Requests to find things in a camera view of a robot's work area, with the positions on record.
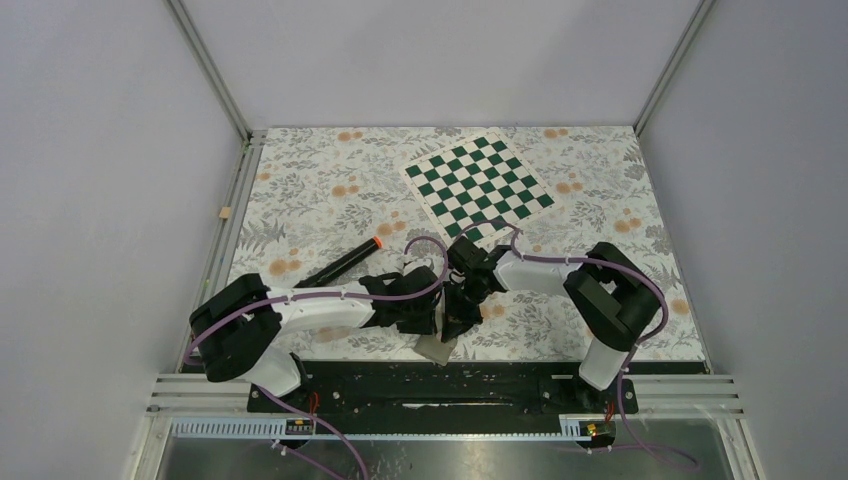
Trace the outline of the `grey leather card holder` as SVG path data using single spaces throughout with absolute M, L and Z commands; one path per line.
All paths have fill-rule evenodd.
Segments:
M 456 339 L 443 342 L 438 335 L 422 335 L 413 347 L 413 351 L 437 365 L 445 366 L 456 345 Z

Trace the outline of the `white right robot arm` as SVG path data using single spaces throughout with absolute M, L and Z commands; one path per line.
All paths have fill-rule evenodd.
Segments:
M 585 257 L 555 258 L 523 255 L 512 244 L 485 250 L 462 237 L 448 249 L 448 266 L 460 279 L 444 287 L 444 342 L 480 324 L 481 305 L 495 293 L 528 291 L 572 301 L 594 336 L 573 386 L 575 402 L 589 412 L 612 400 L 613 381 L 656 314 L 668 320 L 657 285 L 608 242 Z

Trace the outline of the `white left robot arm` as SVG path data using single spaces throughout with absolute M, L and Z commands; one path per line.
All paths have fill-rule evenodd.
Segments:
M 208 381 L 245 380 L 296 411 L 309 401 L 311 387 L 296 355 L 275 346 L 278 338 L 340 327 L 430 333 L 442 281 L 425 265 L 338 286 L 294 289 L 273 289 L 259 274 L 245 274 L 190 315 L 190 349 L 198 353 Z

